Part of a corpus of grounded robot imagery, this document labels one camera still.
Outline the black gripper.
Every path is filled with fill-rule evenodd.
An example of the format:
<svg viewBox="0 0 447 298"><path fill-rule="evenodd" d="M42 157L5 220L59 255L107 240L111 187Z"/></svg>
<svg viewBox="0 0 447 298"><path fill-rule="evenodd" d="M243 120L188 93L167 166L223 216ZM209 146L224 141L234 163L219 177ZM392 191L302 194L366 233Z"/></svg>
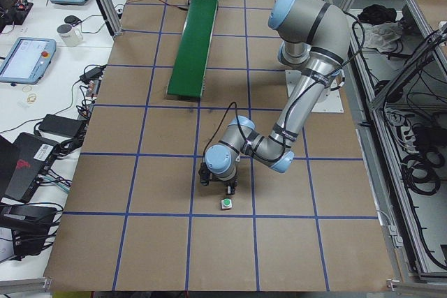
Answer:
<svg viewBox="0 0 447 298"><path fill-rule="evenodd" d="M210 181L221 182L226 186L226 195L234 195L235 189L238 185L237 173L235 173L231 178L222 179L215 174L211 174Z"/></svg>

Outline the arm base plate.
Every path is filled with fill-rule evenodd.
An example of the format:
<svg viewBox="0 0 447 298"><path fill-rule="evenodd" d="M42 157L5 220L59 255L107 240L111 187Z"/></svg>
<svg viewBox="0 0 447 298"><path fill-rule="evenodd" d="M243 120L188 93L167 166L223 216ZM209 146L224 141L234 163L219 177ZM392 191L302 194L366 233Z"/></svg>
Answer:
<svg viewBox="0 0 447 298"><path fill-rule="evenodd" d="M287 95L290 98L294 89L298 84L303 84L301 79L302 73L298 70L285 70ZM314 113L344 113L341 94L338 91L333 91L337 87L336 79L330 83L330 87L324 89L312 89L318 93L318 98L315 100L312 112Z"/></svg>

